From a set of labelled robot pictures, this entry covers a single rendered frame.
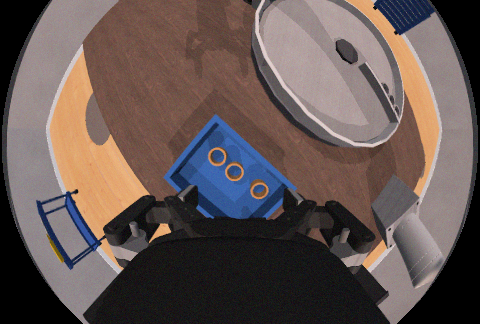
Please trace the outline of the bronze bushing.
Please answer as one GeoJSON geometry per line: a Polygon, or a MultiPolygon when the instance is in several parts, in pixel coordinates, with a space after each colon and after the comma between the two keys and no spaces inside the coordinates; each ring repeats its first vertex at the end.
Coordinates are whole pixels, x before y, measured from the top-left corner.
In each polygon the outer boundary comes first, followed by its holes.
{"type": "Polygon", "coordinates": [[[208,159],[209,159],[210,163],[213,164],[213,165],[215,165],[215,166],[220,166],[220,165],[222,165],[222,164],[227,160],[227,157],[228,157],[227,151],[226,151],[224,148],[222,148],[222,147],[216,147],[216,148],[212,149],[212,150],[209,152],[209,155],[208,155],[208,159]],[[213,158],[213,152],[214,152],[215,150],[221,150],[221,151],[224,153],[224,161],[222,161],[222,162],[217,162],[217,161],[214,160],[214,158],[213,158]]]}
{"type": "Polygon", "coordinates": [[[266,183],[261,179],[254,180],[250,185],[250,190],[251,190],[252,196],[256,199],[262,199],[268,194],[268,187],[267,187],[266,183]],[[253,188],[258,184],[261,184],[261,185],[265,186],[264,190],[260,193],[256,193],[256,192],[253,191],[253,188]]]}
{"type": "Polygon", "coordinates": [[[239,163],[239,162],[237,162],[237,161],[233,161],[233,162],[229,163],[228,166],[227,166],[227,168],[226,168],[226,170],[225,170],[225,174],[226,174],[227,178],[228,178],[229,180],[231,180],[231,181],[238,181],[238,180],[240,180],[240,179],[242,178],[242,176],[243,176],[243,166],[242,166],[242,164],[239,163]],[[232,166],[232,165],[236,165],[236,166],[239,166],[239,167],[241,168],[241,173],[240,173],[238,176],[233,176],[233,175],[231,175],[231,174],[229,173],[228,168],[229,168],[230,166],[232,166]]]}

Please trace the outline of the grey round turntable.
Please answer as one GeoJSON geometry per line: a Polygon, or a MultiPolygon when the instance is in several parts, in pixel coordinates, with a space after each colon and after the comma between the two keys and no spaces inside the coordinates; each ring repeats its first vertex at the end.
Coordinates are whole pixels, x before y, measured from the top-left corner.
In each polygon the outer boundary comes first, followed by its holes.
{"type": "Polygon", "coordinates": [[[257,78],[291,124],[337,147],[374,147],[395,133],[404,107],[400,68],[363,12],[346,0],[243,1],[257,10],[251,39],[257,78]]]}

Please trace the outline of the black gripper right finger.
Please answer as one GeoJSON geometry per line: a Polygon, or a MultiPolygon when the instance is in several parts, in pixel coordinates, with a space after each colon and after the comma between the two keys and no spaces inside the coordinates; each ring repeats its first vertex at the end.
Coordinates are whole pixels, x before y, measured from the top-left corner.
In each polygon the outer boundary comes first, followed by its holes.
{"type": "Polygon", "coordinates": [[[317,206],[317,202],[285,188],[282,206],[281,215],[258,227],[257,237],[289,240],[296,231],[308,236],[311,228],[320,228],[330,252],[353,275],[358,272],[376,236],[342,204],[331,200],[325,206],[317,206]]]}

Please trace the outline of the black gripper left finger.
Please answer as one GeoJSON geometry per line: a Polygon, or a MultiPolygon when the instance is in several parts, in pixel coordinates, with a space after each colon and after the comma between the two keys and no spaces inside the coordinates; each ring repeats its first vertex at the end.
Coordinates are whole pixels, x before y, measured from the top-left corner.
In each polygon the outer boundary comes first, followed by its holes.
{"type": "Polygon", "coordinates": [[[222,226],[194,206],[198,206],[196,185],[189,185],[175,196],[165,197],[164,201],[144,195],[127,207],[103,227],[119,266],[124,268],[148,247],[160,224],[168,224],[171,232],[184,228],[191,238],[223,237],[222,226]]]}

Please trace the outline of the blue crate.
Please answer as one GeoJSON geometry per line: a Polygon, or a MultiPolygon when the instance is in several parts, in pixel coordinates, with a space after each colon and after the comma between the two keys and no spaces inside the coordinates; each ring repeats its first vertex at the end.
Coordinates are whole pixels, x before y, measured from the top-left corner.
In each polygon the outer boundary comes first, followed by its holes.
{"type": "Polygon", "coordinates": [[[197,185],[196,208],[207,218],[267,219],[282,205],[284,189],[297,189],[216,114],[163,178],[178,192],[197,185]],[[212,165],[208,159],[209,152],[216,147],[224,148],[228,155],[220,166],[212,165]],[[229,180],[225,174],[233,161],[243,166],[244,173],[238,181],[229,180]],[[256,179],[263,180],[269,189],[263,199],[251,196],[250,185],[256,179]]]}

